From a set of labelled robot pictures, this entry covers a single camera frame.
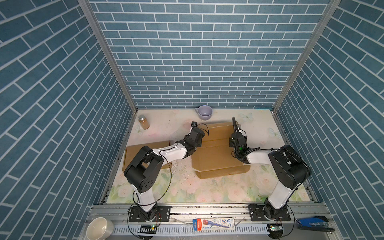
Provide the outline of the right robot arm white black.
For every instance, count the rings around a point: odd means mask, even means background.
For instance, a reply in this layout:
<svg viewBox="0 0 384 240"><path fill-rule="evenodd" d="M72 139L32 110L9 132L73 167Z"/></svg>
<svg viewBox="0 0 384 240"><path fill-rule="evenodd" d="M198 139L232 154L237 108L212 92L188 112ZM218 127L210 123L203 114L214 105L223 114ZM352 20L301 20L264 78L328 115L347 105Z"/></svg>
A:
<svg viewBox="0 0 384 240"><path fill-rule="evenodd" d="M247 146L247 136L240 130L234 130L230 147L233 148L234 158L244 164L273 167L278 183L265 202L265 207L271 210L283 208L294 191L310 176L309 166L290 145L277 149L250 148Z"/></svg>

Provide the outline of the brown cardboard box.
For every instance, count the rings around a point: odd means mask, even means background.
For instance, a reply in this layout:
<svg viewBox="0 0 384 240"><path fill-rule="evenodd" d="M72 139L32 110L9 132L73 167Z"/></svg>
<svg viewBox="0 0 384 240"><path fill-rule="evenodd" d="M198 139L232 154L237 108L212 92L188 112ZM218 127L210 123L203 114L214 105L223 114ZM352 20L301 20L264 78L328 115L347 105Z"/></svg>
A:
<svg viewBox="0 0 384 240"><path fill-rule="evenodd" d="M232 157L230 137L233 124L208 124L210 135L202 139L202 146L192 155L192 168L199 179L247 173L251 166Z"/></svg>
<svg viewBox="0 0 384 240"><path fill-rule="evenodd" d="M172 141L161 141L161 142L153 142L153 143L140 144L140 145L134 145L134 146L126 147L124 163L122 166L123 173L125 172L127 167L131 164L131 162L135 159L136 155L138 155L139 157L142 157L148 151L148 148L150 148L152 150L153 149L161 149L164 147L169 147L171 145L171 143L172 143Z"/></svg>

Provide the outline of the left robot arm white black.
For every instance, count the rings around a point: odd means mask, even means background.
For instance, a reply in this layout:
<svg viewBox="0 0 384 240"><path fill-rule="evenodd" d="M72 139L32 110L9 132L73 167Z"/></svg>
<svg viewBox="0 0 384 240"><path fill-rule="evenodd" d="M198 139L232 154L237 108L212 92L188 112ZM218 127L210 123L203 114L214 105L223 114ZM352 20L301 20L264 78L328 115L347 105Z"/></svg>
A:
<svg viewBox="0 0 384 240"><path fill-rule="evenodd" d="M191 127L184 139L161 149L142 147L124 170L124 176L134 187L138 196L137 206L144 213L149 213L157 207L152 186L154 185L163 165L170 165L176 160L191 156L202 146L202 140L210 131L199 127Z"/></svg>

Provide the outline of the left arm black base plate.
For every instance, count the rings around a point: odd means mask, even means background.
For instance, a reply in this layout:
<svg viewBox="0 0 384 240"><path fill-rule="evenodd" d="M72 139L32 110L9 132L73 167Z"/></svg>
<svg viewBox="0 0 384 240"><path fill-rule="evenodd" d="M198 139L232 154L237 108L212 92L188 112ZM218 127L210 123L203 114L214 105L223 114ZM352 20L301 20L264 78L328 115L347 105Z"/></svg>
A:
<svg viewBox="0 0 384 240"><path fill-rule="evenodd" d="M155 222L156 218L160 218L158 222L169 222L171 206L154 206L149 212L145 212L141 207L133 205L128 213L129 222L133 223Z"/></svg>

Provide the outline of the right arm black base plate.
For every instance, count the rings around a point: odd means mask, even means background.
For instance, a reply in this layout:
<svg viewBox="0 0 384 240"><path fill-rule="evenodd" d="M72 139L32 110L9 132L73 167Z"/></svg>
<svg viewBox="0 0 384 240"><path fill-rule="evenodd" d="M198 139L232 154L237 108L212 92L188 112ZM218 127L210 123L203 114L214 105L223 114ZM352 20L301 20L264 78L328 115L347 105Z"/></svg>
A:
<svg viewBox="0 0 384 240"><path fill-rule="evenodd" d="M266 206L250 204L248 205L248 210L252 222L291 221L287 205L280 209L275 209L272 205L269 204Z"/></svg>

